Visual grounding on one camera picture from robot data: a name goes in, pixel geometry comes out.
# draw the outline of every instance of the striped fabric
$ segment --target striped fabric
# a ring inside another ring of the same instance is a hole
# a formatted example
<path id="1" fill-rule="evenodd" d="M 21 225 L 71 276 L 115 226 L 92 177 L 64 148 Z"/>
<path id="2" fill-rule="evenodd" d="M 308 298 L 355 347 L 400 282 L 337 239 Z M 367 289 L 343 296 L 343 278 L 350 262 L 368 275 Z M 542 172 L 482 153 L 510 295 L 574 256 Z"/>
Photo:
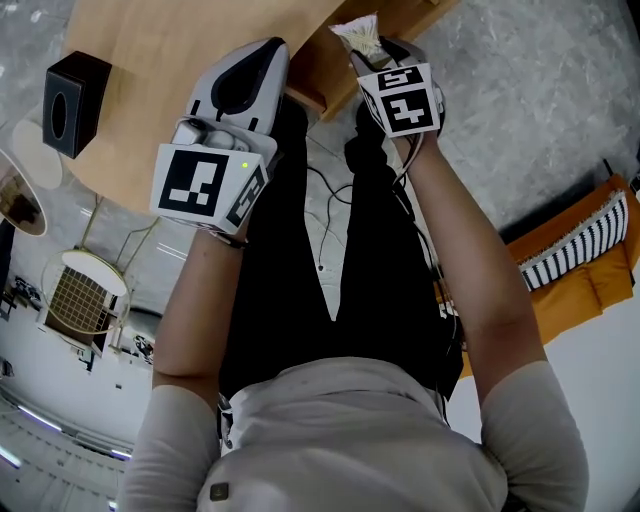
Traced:
<path id="1" fill-rule="evenodd" d="M 614 192 L 604 206 L 552 247 L 520 265 L 529 291 L 559 279 L 578 265 L 596 259 L 624 240 L 629 210 L 623 191 Z"/>

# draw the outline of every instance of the wrist strap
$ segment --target wrist strap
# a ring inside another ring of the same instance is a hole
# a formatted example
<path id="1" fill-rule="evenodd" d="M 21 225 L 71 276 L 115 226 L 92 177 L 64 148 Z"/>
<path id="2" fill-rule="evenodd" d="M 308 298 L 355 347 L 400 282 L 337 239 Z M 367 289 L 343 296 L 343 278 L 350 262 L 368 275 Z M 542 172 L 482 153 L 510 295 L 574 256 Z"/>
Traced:
<path id="1" fill-rule="evenodd" d="M 218 240 L 220 240 L 223 244 L 227 244 L 232 249 L 246 249 L 247 247 L 249 247 L 249 241 L 248 240 L 245 240 L 244 242 L 241 242 L 239 240 L 236 240 L 235 238 L 232 238 L 231 236 L 227 235 L 226 233 L 222 233 L 220 231 L 209 231 L 208 233 L 212 237 L 217 238 Z"/>

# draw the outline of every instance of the wooden table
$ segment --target wooden table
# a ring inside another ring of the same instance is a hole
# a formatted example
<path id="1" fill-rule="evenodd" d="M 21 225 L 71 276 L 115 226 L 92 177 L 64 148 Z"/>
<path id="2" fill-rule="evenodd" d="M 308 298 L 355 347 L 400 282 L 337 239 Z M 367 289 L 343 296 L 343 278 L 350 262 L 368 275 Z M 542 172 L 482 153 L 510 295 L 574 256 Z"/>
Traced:
<path id="1" fill-rule="evenodd" d="M 279 36 L 288 92 L 330 118 L 356 90 L 328 24 L 378 11 L 382 33 L 413 39 L 457 0 L 77 0 L 65 50 L 113 65 L 96 138 L 65 158 L 87 187 L 148 212 L 158 145 L 168 142 L 200 75 L 231 50 Z"/>

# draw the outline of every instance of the cable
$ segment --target cable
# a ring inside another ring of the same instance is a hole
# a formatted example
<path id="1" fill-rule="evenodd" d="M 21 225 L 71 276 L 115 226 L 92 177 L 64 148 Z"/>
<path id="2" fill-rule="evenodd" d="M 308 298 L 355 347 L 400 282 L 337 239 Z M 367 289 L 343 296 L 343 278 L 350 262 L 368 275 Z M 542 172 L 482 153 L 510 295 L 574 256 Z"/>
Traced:
<path id="1" fill-rule="evenodd" d="M 324 270 L 324 266 L 321 263 L 322 250 L 324 249 L 324 242 L 327 239 L 327 234 L 329 233 L 329 228 L 331 227 L 331 200 L 335 197 L 341 203 L 348 204 L 349 206 L 351 206 L 351 201 L 346 201 L 345 199 L 341 199 L 338 194 L 347 188 L 353 187 L 353 184 L 347 183 L 346 185 L 342 185 L 337 190 L 333 190 L 333 188 L 331 188 L 331 185 L 329 185 L 327 178 L 318 169 L 316 169 L 315 167 L 311 167 L 308 164 L 307 164 L 307 169 L 309 171 L 315 172 L 318 176 L 320 176 L 322 178 L 322 181 L 324 181 L 324 184 L 326 185 L 326 187 L 329 189 L 329 192 L 331 192 L 331 195 L 327 200 L 327 225 L 325 226 L 324 234 L 322 235 L 322 241 L 320 242 L 320 250 L 318 251 L 318 270 L 322 272 Z"/>

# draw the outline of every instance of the person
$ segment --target person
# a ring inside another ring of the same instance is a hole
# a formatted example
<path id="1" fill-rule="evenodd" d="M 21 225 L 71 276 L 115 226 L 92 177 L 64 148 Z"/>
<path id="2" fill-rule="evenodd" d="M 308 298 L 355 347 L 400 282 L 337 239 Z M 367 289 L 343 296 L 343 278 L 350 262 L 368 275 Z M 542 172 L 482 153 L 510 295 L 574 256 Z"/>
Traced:
<path id="1" fill-rule="evenodd" d="M 482 443 L 443 420 L 460 343 L 384 134 L 364 107 L 356 124 L 336 321 L 303 217 L 306 115 L 285 101 L 273 131 L 285 156 L 252 211 L 250 245 L 195 235 L 157 336 L 120 511 L 585 506 L 585 451 L 522 276 L 428 134 L 409 177 L 464 329 Z"/>

